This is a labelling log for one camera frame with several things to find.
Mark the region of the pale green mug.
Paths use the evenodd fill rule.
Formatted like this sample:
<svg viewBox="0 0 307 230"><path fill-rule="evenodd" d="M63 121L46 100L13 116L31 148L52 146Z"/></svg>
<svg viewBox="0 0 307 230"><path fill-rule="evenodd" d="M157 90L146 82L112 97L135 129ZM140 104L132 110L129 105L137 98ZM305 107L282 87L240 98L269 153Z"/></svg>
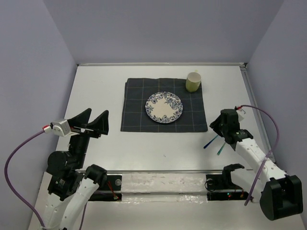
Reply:
<svg viewBox="0 0 307 230"><path fill-rule="evenodd" d="M201 75L198 72L191 72L186 78L186 90L190 93L196 92L201 84Z"/></svg>

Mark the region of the iridescent spoon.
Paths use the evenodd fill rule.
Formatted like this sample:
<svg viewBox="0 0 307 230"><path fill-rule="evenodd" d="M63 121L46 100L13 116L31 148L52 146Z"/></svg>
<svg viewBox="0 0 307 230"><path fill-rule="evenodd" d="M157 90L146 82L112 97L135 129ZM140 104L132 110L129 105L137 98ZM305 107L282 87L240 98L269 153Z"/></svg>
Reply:
<svg viewBox="0 0 307 230"><path fill-rule="evenodd" d="M212 140L210 140L203 148L206 149L213 141L215 141L219 135L216 135Z"/></svg>

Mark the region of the dark checked cloth napkin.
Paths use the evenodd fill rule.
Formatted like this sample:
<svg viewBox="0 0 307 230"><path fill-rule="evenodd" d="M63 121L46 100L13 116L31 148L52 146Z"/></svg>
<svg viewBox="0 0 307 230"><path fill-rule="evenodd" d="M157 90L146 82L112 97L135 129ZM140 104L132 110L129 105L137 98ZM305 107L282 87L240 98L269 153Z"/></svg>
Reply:
<svg viewBox="0 0 307 230"><path fill-rule="evenodd" d="M171 92L183 104L182 115L174 122L160 124L145 111L147 99L156 92ZM129 78L125 83L121 121L123 132L201 133L208 131L202 87L196 92L186 90L185 79Z"/></svg>

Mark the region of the iridescent fork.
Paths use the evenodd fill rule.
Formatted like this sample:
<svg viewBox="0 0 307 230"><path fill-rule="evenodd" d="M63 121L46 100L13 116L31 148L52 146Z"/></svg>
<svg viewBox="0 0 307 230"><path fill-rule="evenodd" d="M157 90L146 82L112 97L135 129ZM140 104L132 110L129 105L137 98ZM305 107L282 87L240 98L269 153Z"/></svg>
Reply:
<svg viewBox="0 0 307 230"><path fill-rule="evenodd" d="M223 151L224 147L226 145L226 142L223 143L223 145L220 147L220 149L217 152L217 156L219 156L221 154L221 152Z"/></svg>

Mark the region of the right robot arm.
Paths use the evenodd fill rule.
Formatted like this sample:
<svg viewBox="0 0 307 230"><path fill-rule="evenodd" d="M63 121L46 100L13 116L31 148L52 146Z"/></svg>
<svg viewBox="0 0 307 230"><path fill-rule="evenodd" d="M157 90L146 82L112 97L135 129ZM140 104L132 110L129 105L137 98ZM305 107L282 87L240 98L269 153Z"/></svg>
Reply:
<svg viewBox="0 0 307 230"><path fill-rule="evenodd" d="M241 106L223 109L210 124L210 128L225 140L253 170L245 171L241 164L223 168L221 184L230 189L242 188L248 193L245 203L258 202L269 220L301 214L303 212L302 182L296 175L288 175L264 153L252 134L241 129L244 110Z"/></svg>

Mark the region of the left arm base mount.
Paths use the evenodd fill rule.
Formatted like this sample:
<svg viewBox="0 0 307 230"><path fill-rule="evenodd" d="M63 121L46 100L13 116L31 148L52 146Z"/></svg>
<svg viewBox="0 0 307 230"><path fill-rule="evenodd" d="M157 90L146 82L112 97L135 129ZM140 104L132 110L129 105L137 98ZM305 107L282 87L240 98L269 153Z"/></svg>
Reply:
<svg viewBox="0 0 307 230"><path fill-rule="evenodd" d="M107 176L107 181L100 186L90 197L89 201L114 202L121 201L122 175L111 174Z"/></svg>

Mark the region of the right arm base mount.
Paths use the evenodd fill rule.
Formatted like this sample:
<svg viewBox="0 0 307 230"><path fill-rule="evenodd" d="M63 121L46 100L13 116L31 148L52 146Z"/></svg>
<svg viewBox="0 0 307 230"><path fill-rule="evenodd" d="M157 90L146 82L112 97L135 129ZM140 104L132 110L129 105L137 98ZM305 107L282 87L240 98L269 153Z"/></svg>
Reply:
<svg viewBox="0 0 307 230"><path fill-rule="evenodd" d="M230 164L223 168L220 174L207 174L204 186L209 192L209 201L246 200L248 192L232 181L232 172L237 172L245 167L239 163Z"/></svg>

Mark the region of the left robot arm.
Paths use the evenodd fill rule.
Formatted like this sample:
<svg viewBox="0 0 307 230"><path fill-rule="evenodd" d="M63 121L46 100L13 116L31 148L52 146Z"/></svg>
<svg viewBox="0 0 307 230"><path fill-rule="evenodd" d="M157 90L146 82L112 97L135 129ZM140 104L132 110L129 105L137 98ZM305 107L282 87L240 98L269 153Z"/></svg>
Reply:
<svg viewBox="0 0 307 230"><path fill-rule="evenodd" d="M90 122L91 108L71 119L53 121L43 127L45 133L70 137L68 150L52 152L47 160L47 173L51 175L45 211L44 230L70 230L87 201L97 189L106 185L107 171L98 166L83 167L91 138L100 138L109 132L109 111L105 110Z"/></svg>

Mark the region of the blue floral plate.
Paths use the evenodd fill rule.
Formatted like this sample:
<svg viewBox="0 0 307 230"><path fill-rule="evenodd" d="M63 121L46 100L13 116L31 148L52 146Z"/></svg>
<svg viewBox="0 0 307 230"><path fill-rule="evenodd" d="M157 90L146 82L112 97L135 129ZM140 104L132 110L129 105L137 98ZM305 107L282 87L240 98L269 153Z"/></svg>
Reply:
<svg viewBox="0 0 307 230"><path fill-rule="evenodd" d="M183 103L171 92L156 92L147 99L145 111L153 121L169 124L180 118L183 113Z"/></svg>

